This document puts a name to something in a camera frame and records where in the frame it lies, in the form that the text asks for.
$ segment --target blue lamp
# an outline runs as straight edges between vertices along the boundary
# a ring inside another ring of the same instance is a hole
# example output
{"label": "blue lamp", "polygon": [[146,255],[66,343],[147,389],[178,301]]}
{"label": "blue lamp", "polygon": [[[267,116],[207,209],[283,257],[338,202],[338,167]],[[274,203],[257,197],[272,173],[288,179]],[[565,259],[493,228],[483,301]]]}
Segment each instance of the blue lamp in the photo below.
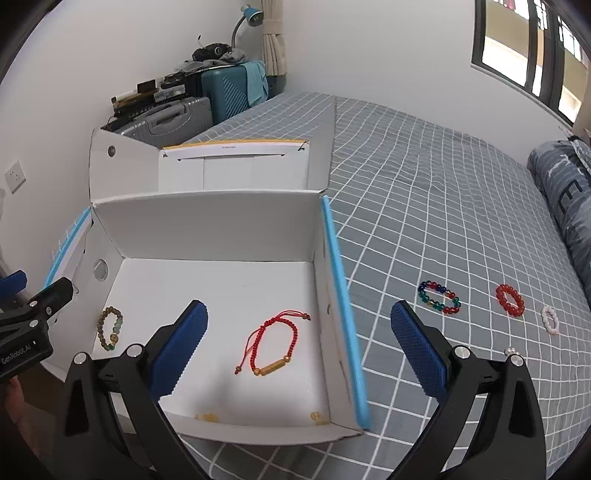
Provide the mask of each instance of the blue lamp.
{"label": "blue lamp", "polygon": [[242,22],[247,20],[248,25],[251,27],[260,27],[264,17],[263,12],[251,7],[250,5],[242,5],[240,10],[242,10],[242,18],[238,21],[236,27],[234,28],[234,32],[232,33],[232,48],[236,47],[236,33],[238,32],[240,25],[242,25]]}

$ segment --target teal suitcase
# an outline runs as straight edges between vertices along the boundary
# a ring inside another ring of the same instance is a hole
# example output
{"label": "teal suitcase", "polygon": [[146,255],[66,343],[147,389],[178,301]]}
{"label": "teal suitcase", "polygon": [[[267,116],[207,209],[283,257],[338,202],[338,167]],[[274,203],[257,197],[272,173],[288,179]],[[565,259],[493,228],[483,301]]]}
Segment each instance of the teal suitcase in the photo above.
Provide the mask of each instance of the teal suitcase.
{"label": "teal suitcase", "polygon": [[248,109],[246,68],[214,67],[200,77],[203,96],[211,103],[214,125]]}

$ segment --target blue gripper pad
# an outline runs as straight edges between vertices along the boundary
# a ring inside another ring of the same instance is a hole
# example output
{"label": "blue gripper pad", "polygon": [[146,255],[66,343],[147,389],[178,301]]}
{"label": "blue gripper pad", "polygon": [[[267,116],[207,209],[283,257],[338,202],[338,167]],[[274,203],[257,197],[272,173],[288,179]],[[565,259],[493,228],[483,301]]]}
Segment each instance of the blue gripper pad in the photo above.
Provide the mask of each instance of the blue gripper pad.
{"label": "blue gripper pad", "polygon": [[18,292],[27,288],[27,276],[19,270],[0,280],[0,300],[9,300]]}
{"label": "blue gripper pad", "polygon": [[[403,300],[392,307],[390,325],[423,391],[441,404],[447,395],[449,360],[441,358],[436,346],[427,337],[426,329],[431,327],[425,327]],[[441,338],[448,344],[443,335]]]}
{"label": "blue gripper pad", "polygon": [[193,300],[174,326],[163,327],[167,328],[174,328],[174,331],[160,348],[150,369],[150,396],[154,401],[170,395],[176,387],[178,379],[181,378],[207,330],[207,307]]}

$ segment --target red string bracelet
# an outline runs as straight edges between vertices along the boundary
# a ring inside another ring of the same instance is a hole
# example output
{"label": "red string bracelet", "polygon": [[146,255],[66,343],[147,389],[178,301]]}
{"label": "red string bracelet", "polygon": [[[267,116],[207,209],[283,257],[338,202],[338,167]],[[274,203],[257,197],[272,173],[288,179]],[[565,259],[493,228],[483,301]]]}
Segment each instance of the red string bracelet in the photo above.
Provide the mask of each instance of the red string bracelet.
{"label": "red string bracelet", "polygon": [[[293,355],[294,348],[296,346],[296,342],[297,342],[297,326],[291,320],[287,320],[285,318],[282,318],[283,316],[299,317],[299,318],[303,318],[304,320],[310,320],[310,315],[308,315],[307,313],[298,312],[297,310],[284,310],[283,312],[274,316],[273,318],[268,319],[259,328],[257,328],[254,332],[252,332],[250,334],[250,336],[248,337],[248,340],[246,341],[246,347],[244,347],[244,355],[242,356],[242,362],[240,362],[240,365],[238,365],[236,367],[236,371],[234,372],[235,375],[238,375],[242,371],[242,366],[244,365],[244,362],[246,360],[246,356],[248,354],[251,354],[251,369],[252,369],[252,373],[254,373],[256,376],[262,375],[264,377],[265,375],[268,375],[271,372],[274,372],[275,370],[278,370],[281,367],[283,367],[285,364],[289,363],[289,361],[291,360],[291,356]],[[291,330],[293,330],[293,336],[291,337],[291,343],[290,343],[290,347],[287,349],[287,354],[286,354],[286,356],[284,356],[283,358],[281,358],[277,362],[273,362],[271,365],[267,365],[266,367],[263,367],[263,368],[257,368],[255,365],[255,360],[256,360],[256,354],[258,353],[259,344],[261,343],[262,336],[264,335],[267,327],[270,327],[271,325],[273,325],[274,323],[277,323],[277,322],[285,323],[287,326],[291,327]],[[248,344],[251,342],[251,338],[254,336],[254,334],[257,334],[255,341],[249,347]]]}

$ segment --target luggage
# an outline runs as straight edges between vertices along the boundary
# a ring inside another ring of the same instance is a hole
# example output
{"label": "luggage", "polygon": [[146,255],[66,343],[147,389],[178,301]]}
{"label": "luggage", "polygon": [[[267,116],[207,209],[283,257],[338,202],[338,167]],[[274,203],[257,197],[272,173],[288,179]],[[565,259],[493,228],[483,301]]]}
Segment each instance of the luggage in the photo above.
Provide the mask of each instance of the luggage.
{"label": "luggage", "polygon": [[214,67],[195,77],[196,89],[211,101],[214,125],[248,109],[246,68]]}
{"label": "luggage", "polygon": [[188,97],[155,106],[114,131],[163,148],[180,145],[212,126],[209,99]]}

